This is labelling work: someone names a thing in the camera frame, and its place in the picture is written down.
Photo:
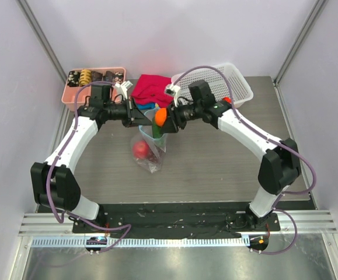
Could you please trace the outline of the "green cucumber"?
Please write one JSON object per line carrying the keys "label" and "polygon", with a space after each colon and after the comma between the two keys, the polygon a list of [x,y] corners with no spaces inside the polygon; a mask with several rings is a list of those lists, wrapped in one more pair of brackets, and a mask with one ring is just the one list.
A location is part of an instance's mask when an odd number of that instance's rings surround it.
{"label": "green cucumber", "polygon": [[159,139],[162,137],[161,128],[156,122],[152,122],[152,137],[154,139]]}

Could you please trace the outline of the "orange fruit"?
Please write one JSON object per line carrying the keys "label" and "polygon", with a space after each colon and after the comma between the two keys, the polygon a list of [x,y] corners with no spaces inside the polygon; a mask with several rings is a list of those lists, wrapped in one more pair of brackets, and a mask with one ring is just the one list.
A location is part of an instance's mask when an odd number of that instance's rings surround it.
{"label": "orange fruit", "polygon": [[157,126],[162,127],[167,119],[168,113],[166,108],[160,108],[155,113],[155,123]]}

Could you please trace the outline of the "red apple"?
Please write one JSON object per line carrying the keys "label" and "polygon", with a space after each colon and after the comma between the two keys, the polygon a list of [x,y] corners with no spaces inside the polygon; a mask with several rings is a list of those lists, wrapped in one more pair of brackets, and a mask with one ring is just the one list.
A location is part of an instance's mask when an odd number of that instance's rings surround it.
{"label": "red apple", "polygon": [[133,155],[137,159],[146,159],[150,151],[149,145],[144,140],[137,141],[132,148]]}

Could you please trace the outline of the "clear zip top bag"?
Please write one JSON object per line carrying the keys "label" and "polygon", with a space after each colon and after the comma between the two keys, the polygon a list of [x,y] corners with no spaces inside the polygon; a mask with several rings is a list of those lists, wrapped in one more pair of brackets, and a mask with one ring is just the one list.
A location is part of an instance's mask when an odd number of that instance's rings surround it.
{"label": "clear zip top bag", "polygon": [[[144,115],[148,117],[151,121],[155,121],[155,113],[160,108],[154,108],[151,110],[147,110]],[[133,145],[140,140],[144,140],[150,147],[150,152],[154,153],[155,155],[160,157],[161,160],[161,168],[163,164],[163,159],[166,155],[166,142],[167,142],[167,134],[163,134],[161,138],[154,139],[152,137],[152,126],[139,126],[137,134],[132,138],[130,145],[131,145],[131,153],[135,162],[147,170],[146,165],[144,164],[144,159],[137,159],[134,157],[132,148]]]}

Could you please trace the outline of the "purple grape bunch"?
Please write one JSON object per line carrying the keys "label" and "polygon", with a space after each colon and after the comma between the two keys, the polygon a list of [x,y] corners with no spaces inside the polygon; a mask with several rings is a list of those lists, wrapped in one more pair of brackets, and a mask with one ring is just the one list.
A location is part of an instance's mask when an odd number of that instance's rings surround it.
{"label": "purple grape bunch", "polygon": [[150,152],[144,159],[144,164],[146,165],[147,170],[151,173],[157,172],[161,169],[160,157],[152,152]]}

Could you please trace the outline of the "red pepper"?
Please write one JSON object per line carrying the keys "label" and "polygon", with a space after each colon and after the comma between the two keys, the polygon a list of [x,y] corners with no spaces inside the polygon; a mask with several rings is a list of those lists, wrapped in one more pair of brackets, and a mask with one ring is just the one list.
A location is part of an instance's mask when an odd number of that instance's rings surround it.
{"label": "red pepper", "polygon": [[229,97],[224,97],[223,100],[225,100],[228,103],[231,103],[231,99]]}

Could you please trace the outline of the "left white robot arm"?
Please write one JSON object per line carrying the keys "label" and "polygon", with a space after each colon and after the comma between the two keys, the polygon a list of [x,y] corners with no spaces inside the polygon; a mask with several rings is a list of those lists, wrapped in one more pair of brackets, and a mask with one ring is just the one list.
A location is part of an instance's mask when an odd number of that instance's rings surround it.
{"label": "left white robot arm", "polygon": [[32,165],[30,175],[34,200],[50,208],[59,222],[63,221],[58,215],[62,210],[85,219],[92,232],[99,233],[105,228],[103,207],[81,194],[74,171],[88,143],[106,121],[121,121],[127,128],[152,124],[128,96],[131,86],[130,81],[88,84],[88,102],[75,105],[74,119],[64,139],[43,163]]}

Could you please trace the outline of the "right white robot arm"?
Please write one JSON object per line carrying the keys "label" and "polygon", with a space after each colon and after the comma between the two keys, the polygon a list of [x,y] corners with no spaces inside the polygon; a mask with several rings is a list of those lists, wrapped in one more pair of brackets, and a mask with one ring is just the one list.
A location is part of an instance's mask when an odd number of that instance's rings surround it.
{"label": "right white robot arm", "polygon": [[291,138],[283,141],[268,134],[240,115],[231,102],[217,100],[204,80],[193,82],[189,90],[191,100],[181,103],[180,87],[167,85],[165,94],[173,101],[162,117],[155,118],[160,132],[177,133],[188,121],[201,119],[247,147],[260,162],[260,187],[246,208],[245,224],[252,230],[261,229],[279,196],[301,175],[297,144]]}

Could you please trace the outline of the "blue folded cloth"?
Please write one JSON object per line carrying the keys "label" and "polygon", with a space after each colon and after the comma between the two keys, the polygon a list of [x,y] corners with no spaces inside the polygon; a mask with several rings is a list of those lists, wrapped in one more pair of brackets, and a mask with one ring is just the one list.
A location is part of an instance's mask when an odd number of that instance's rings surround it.
{"label": "blue folded cloth", "polygon": [[159,105],[154,102],[148,102],[143,100],[135,100],[135,102],[140,110],[151,110],[159,107]]}

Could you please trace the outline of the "red folded cloth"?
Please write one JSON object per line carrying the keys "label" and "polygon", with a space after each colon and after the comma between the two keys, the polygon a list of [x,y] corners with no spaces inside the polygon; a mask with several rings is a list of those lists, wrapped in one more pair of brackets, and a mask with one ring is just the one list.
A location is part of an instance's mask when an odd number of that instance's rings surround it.
{"label": "red folded cloth", "polygon": [[167,107],[173,97],[165,93],[165,87],[171,84],[171,78],[160,75],[142,74],[135,85],[131,97],[137,104],[157,103],[159,107]]}

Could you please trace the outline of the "floral end roll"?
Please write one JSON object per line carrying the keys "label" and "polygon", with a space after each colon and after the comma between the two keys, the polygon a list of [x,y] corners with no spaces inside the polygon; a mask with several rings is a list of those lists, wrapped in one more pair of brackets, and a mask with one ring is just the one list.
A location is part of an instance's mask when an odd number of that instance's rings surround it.
{"label": "floral end roll", "polygon": [[122,84],[124,82],[124,72],[115,72],[113,74],[113,82]]}

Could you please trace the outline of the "dark brown roll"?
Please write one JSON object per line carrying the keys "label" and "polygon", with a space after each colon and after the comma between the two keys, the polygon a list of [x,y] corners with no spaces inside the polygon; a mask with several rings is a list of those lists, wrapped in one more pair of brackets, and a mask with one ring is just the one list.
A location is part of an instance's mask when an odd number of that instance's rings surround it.
{"label": "dark brown roll", "polygon": [[103,74],[98,71],[91,71],[91,82],[93,85],[101,85],[103,82]]}

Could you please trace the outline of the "yellow striped roll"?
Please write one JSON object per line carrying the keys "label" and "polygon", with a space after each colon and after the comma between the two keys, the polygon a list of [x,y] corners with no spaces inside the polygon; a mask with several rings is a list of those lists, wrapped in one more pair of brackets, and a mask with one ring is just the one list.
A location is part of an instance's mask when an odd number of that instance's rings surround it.
{"label": "yellow striped roll", "polygon": [[82,69],[79,76],[80,87],[90,84],[92,81],[92,71],[89,69]]}

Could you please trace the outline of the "white plastic basket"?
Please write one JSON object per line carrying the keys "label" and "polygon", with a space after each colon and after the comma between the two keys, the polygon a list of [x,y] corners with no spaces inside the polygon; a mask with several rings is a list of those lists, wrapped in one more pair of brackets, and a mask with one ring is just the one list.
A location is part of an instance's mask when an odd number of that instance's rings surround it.
{"label": "white plastic basket", "polygon": [[[253,98],[253,91],[247,83],[244,76],[239,69],[230,62],[214,65],[226,77],[229,85],[231,86],[232,101],[236,108],[243,105],[245,102]],[[225,79],[216,71],[209,68],[201,68],[191,71],[183,78],[180,78],[183,73],[172,76],[171,82],[176,83],[180,87],[180,95],[186,99],[191,100],[189,92],[189,84],[204,80],[209,84],[211,93],[215,96],[216,101],[230,99],[229,90]]]}

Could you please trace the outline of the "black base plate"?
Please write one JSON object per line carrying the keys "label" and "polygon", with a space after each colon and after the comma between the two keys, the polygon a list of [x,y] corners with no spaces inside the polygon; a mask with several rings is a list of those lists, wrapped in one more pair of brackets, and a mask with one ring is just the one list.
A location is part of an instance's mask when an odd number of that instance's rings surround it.
{"label": "black base plate", "polygon": [[252,224],[245,213],[248,202],[173,202],[144,204],[103,204],[104,211],[94,223],[67,217],[73,233],[108,233],[126,239],[221,239],[239,238],[241,233],[278,232],[283,228],[277,214]]}

